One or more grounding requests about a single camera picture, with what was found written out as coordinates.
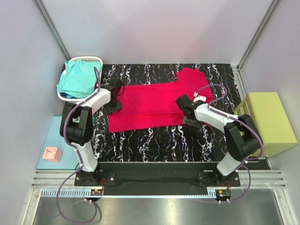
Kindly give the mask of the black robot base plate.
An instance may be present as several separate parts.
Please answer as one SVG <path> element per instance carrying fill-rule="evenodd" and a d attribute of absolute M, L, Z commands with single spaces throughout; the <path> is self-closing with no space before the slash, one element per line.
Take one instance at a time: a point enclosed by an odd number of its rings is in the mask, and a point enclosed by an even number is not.
<path fill-rule="evenodd" d="M 162 197 L 207 195 L 207 188 L 240 186 L 237 172 L 222 178 L 213 162 L 100 162 L 93 172 L 80 172 L 76 186 L 104 185 L 105 196 Z"/>

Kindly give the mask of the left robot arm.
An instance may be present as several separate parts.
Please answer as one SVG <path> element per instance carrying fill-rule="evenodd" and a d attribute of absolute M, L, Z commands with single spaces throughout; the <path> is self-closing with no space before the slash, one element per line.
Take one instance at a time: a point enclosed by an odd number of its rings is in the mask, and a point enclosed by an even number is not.
<path fill-rule="evenodd" d="M 113 78 L 107 85 L 98 87 L 90 96 L 78 103 L 65 103 L 60 124 L 60 136 L 74 148 L 79 169 L 76 181 L 95 186 L 101 182 L 100 168 L 96 160 L 91 138 L 93 136 L 93 114 L 104 108 L 108 114 L 119 112 L 122 104 L 118 96 L 125 91 L 120 79 Z"/>

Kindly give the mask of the pink t shirt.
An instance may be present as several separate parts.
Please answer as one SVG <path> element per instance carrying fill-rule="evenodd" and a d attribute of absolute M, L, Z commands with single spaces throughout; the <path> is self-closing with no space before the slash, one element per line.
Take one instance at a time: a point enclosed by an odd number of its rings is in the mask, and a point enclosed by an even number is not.
<path fill-rule="evenodd" d="M 109 116 L 109 132 L 181 125 L 184 115 L 175 102 L 179 97 L 193 98 L 198 90 L 207 103 L 214 99 L 204 73 L 184 68 L 176 76 L 174 82 L 126 86 L 119 96 L 123 108 Z"/>

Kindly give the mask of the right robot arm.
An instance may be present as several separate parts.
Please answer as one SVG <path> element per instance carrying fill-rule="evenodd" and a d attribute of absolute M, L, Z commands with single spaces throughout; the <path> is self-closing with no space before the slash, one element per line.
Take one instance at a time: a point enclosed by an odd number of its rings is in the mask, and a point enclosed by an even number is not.
<path fill-rule="evenodd" d="M 187 95 L 179 97 L 176 104 L 183 112 L 185 124 L 201 127 L 205 123 L 217 128 L 225 135 L 228 152 L 218 162 L 213 172 L 207 175 L 208 183 L 225 185 L 232 174 L 250 160 L 252 154 L 263 149 L 263 141 L 249 115 L 236 116 L 225 113 L 200 98 L 191 100 Z"/>

